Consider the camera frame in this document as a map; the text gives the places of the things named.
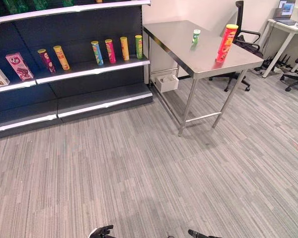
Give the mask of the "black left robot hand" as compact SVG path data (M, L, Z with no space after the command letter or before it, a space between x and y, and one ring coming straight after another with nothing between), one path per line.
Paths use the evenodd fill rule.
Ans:
M108 225L100 228L95 228L90 232L88 238L105 238L110 234L110 231L113 229L113 225Z

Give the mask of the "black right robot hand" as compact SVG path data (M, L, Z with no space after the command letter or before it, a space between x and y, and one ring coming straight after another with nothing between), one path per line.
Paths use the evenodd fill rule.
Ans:
M215 236L207 236L194 230L188 230L188 234L193 238L220 238Z

